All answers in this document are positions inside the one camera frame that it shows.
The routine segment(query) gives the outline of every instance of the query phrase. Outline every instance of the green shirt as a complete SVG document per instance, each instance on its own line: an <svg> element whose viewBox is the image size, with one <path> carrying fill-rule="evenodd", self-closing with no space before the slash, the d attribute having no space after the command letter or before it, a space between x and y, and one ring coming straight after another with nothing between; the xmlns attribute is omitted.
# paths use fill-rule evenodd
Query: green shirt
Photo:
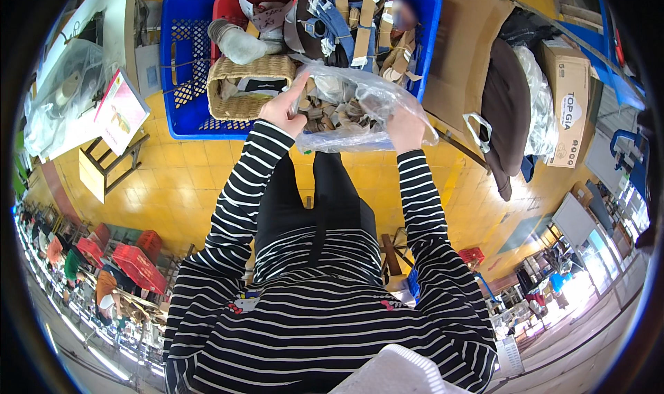
<svg viewBox="0 0 664 394"><path fill-rule="evenodd" d="M70 250L67 253L67 259L64 261L64 276L71 281L75 281L80 265L81 260L78 255L73 250Z"/></svg>

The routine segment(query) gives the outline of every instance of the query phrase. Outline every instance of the clear plastic bag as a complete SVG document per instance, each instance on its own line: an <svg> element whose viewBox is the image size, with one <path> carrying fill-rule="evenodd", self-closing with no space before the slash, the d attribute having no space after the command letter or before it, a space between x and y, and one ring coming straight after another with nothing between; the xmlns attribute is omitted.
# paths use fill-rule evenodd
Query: clear plastic bag
<svg viewBox="0 0 664 394"><path fill-rule="evenodd" d="M425 122L427 130L424 132L422 144L433 146L438 143L438 135L429 123L422 105L404 88L375 74L355 69L328 67L321 62L312 62L300 67L297 75L305 72L309 72L313 77L320 99L336 103L341 100L346 101L351 94L358 100L364 113L376 123L361 133L351 132L343 127L334 131L300 133L295 138L295 145L300 152L394 150L387 134L386 124L388 117L394 115L400 108L417 115ZM293 104L293 111L296 110L297 102Z"/></svg>
<svg viewBox="0 0 664 394"><path fill-rule="evenodd" d="M558 123L553 112L551 89L533 52L526 46L517 46L513 50L523 67L531 90L531 127L523 155L549 158L558 144Z"/></svg>
<svg viewBox="0 0 664 394"><path fill-rule="evenodd" d="M30 155L47 157L65 140L67 126L92 105L92 97L110 76L103 64L104 50L75 38L67 43L32 102L25 125L25 148Z"/></svg>

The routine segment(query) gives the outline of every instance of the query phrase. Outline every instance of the hand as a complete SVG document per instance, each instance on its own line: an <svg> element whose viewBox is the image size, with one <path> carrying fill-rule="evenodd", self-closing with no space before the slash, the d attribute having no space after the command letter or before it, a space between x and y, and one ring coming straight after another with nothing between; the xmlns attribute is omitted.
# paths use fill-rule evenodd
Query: hand
<svg viewBox="0 0 664 394"><path fill-rule="evenodd" d="M277 97L263 105L258 118L275 124L295 138L298 133L302 132L302 128L307 123L307 117L301 113L292 115L291 106L293 102L299 100L308 78L309 73L300 75L288 90L279 93Z"/></svg>
<svg viewBox="0 0 664 394"><path fill-rule="evenodd" d="M422 148L422 138L426 124L417 115L400 107L387 120L387 133L390 135L397 155L409 150Z"/></svg>

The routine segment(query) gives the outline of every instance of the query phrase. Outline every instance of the cable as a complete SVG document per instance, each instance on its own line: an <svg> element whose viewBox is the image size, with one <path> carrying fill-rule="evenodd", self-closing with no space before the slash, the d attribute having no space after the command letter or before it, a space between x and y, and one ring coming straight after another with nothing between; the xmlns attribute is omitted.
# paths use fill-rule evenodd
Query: cable
<svg viewBox="0 0 664 394"><path fill-rule="evenodd" d="M643 105L646 104L645 96L643 96L643 93L641 93L641 91L637 89L636 85L632 82L632 80L620 69L620 67L615 65L611 60L606 58L602 53L600 53L598 50L596 50L593 46L591 46L587 42L583 41L581 38L579 38L573 32L569 31L565 26L561 25L559 21L554 20L553 18L547 17L542 12L539 12L537 9L532 8L530 5L524 4L520 0L508 0L508 1L514 2L517 5L517 7L519 7L519 8L523 8L527 11L530 11L530 12L533 12L533 13L537 14L539 17L544 19L546 22L548 22L552 26L558 28L560 31L565 33L569 38L571 38L578 45L580 45L581 47L583 47L586 50L593 53L593 55L595 57L600 59L602 61L602 63L604 63L606 66L608 66L614 73L616 73L621 79L623 79L623 81L625 81L625 83L629 86L629 88L632 89L636 93L636 96L643 103Z"/></svg>

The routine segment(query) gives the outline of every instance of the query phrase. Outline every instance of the wooden chair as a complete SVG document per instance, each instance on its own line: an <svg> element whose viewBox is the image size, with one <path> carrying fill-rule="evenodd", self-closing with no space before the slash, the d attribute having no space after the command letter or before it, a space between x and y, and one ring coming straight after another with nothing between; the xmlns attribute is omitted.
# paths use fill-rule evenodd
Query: wooden chair
<svg viewBox="0 0 664 394"><path fill-rule="evenodd" d="M106 152L104 152L104 154L98 159L95 159L92 156L92 151L97 145L99 145L99 142L102 141L102 137L95 139L86 150L79 148L79 178L81 182L83 182L83 184L87 187L87 189L90 190L94 196L102 202L102 204L104 203L106 194L111 192L113 188L118 186L118 184L124 181L125 178L140 168L141 163L138 162L138 153L141 150L141 145L148 139L150 139L150 135L146 134L135 144L128 147L122 155L117 157L106 168L102 167L102 162L109 155L111 155L111 149L108 149ZM131 168L128 169L124 174L120 175L117 180L108 185L108 175L111 173L113 168L118 166L118 164L120 164L124 158L129 156L131 156Z"/></svg>

